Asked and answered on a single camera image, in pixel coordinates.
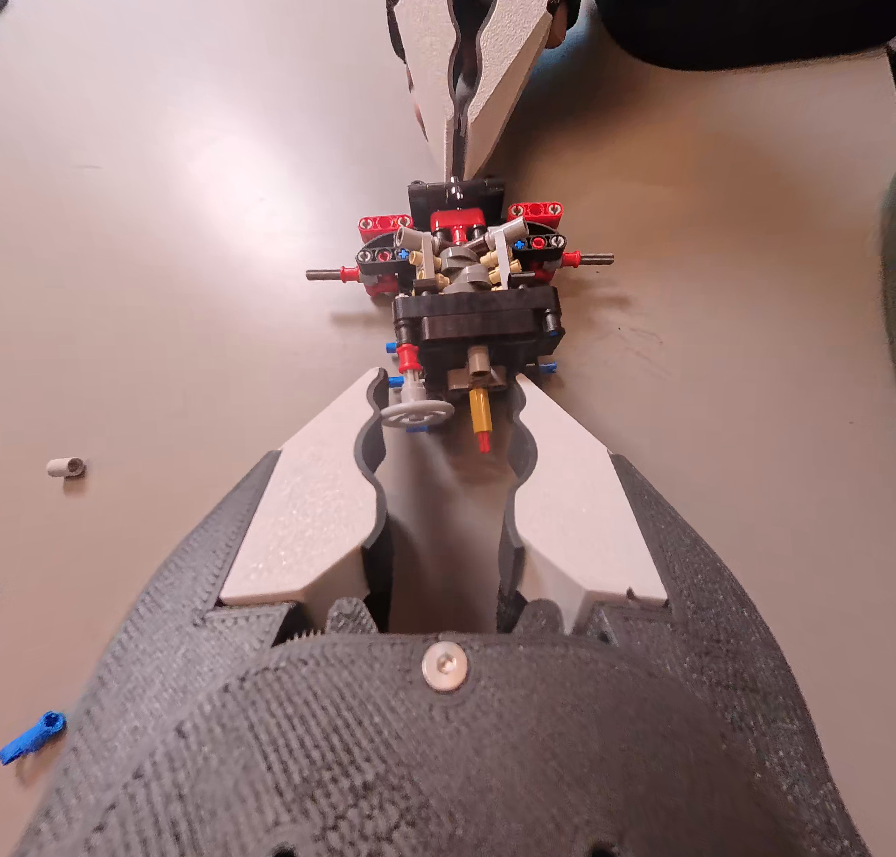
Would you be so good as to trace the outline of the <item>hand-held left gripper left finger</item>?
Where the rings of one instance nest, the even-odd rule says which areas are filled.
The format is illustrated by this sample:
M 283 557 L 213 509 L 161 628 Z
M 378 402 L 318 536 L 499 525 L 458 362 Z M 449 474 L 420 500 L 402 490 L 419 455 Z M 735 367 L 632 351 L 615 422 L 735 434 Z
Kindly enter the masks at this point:
M 389 526 L 375 471 L 385 457 L 384 369 L 373 368 L 286 440 L 219 593 L 225 605 L 298 603 L 325 617 L 367 598 L 389 614 Z

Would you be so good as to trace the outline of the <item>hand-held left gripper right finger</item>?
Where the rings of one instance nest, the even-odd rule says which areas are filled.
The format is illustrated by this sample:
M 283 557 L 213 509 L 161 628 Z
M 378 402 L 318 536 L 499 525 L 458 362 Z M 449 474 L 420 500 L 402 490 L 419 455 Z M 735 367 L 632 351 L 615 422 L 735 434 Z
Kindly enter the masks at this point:
M 659 606 L 666 588 L 608 448 L 524 374 L 510 388 L 514 474 L 499 543 L 499 625 L 553 602 L 562 628 L 595 603 Z

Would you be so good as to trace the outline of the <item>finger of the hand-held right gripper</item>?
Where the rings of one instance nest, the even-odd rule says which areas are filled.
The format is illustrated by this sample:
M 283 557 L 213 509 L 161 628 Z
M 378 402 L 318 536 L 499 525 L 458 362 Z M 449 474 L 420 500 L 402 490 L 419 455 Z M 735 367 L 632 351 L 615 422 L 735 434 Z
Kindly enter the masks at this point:
M 458 0 L 458 175 L 486 164 L 546 47 L 547 0 Z
M 452 72 L 459 31 L 452 0 L 389 0 L 429 149 L 442 179 L 454 174 Z

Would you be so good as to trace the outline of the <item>blue lego pin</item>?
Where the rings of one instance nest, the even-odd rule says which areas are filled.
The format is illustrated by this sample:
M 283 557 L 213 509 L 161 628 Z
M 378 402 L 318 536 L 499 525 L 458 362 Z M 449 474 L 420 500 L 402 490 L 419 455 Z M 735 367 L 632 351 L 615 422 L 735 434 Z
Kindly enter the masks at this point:
M 67 720 L 64 713 L 48 711 L 33 726 L 2 747 L 2 765 L 8 766 L 27 755 L 39 752 L 61 735 L 66 727 Z

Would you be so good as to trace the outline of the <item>person's right forearm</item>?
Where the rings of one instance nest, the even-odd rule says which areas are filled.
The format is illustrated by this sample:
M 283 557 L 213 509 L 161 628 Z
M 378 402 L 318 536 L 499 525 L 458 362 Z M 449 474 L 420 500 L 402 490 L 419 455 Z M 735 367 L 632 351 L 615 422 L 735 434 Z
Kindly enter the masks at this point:
M 595 0 L 629 55 L 672 70 L 773 66 L 864 52 L 895 33 L 895 0 Z

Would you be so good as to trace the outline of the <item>lego car chassis assembly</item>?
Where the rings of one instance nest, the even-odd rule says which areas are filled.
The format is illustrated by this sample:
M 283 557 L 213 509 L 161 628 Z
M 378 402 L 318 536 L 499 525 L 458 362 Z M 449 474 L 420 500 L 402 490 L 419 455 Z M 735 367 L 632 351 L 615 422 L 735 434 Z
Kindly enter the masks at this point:
M 496 177 L 413 181 L 408 213 L 359 220 L 350 265 L 306 271 L 309 281 L 359 284 L 392 300 L 397 396 L 382 409 L 384 426 L 442 425 L 465 397 L 478 449 L 490 452 L 492 392 L 529 368 L 555 370 L 541 362 L 565 335 L 554 276 L 614 263 L 612 253 L 569 247 L 561 203 L 507 209 L 504 194 Z

